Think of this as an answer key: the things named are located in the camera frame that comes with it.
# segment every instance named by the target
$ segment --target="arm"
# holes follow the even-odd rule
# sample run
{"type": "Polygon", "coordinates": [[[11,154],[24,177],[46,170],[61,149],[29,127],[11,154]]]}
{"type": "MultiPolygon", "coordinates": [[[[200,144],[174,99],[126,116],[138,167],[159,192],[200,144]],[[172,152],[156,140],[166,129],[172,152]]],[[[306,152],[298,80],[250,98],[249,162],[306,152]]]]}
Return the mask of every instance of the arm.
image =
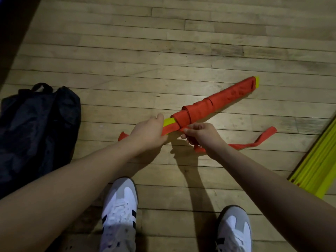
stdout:
{"type": "Polygon", "coordinates": [[[185,129],[245,190],[265,217],[297,251],[334,251],[336,209],[226,144],[212,124],[185,129]]]}
{"type": "Polygon", "coordinates": [[[160,147],[163,115],[137,124],[126,139],[98,150],[0,200],[2,251],[45,251],[90,204],[120,168],[160,147]]]}

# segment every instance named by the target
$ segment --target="person's left hand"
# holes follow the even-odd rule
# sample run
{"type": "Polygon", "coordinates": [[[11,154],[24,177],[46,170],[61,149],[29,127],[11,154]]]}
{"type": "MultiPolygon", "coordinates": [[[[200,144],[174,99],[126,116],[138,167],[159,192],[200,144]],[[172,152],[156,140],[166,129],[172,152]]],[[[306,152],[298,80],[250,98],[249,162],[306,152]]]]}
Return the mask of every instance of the person's left hand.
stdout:
{"type": "Polygon", "coordinates": [[[151,117],[146,121],[137,123],[129,135],[137,143],[141,143],[143,151],[151,150],[162,146],[168,138],[168,135],[161,136],[163,129],[164,116],[158,114],[157,117],[151,117]]]}

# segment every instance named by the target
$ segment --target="yellow slat bundle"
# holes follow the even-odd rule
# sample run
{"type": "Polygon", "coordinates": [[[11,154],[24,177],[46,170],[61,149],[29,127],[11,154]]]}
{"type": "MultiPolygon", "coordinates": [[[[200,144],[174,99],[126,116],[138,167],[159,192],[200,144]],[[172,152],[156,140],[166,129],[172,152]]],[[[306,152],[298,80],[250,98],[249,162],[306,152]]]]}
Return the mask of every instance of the yellow slat bundle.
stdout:
{"type": "Polygon", "coordinates": [[[336,177],[336,118],[317,140],[289,180],[323,198],[336,177]]]}

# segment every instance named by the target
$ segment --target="person's left arm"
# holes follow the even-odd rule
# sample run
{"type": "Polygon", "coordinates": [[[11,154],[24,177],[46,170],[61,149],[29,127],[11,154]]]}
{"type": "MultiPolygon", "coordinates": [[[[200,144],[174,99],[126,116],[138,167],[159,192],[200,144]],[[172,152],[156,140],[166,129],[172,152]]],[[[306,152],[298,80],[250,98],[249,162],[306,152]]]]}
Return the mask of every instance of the person's left arm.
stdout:
{"type": "Polygon", "coordinates": [[[131,158],[160,147],[164,117],[138,123],[130,136],[27,184],[0,200],[1,251],[45,251],[99,196],[131,158]]]}

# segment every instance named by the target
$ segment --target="shoe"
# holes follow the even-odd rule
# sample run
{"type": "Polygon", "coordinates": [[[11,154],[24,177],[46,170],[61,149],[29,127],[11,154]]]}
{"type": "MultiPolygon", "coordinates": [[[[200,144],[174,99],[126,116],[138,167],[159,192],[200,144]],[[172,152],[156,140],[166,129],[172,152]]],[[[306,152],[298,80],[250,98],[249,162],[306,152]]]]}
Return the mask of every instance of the shoe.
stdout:
{"type": "Polygon", "coordinates": [[[117,179],[104,202],[100,252],[135,252],[138,198],[133,181],[117,179]]]}
{"type": "Polygon", "coordinates": [[[225,207],[217,219],[218,252],[252,252],[251,225],[245,210],[225,207]]]}

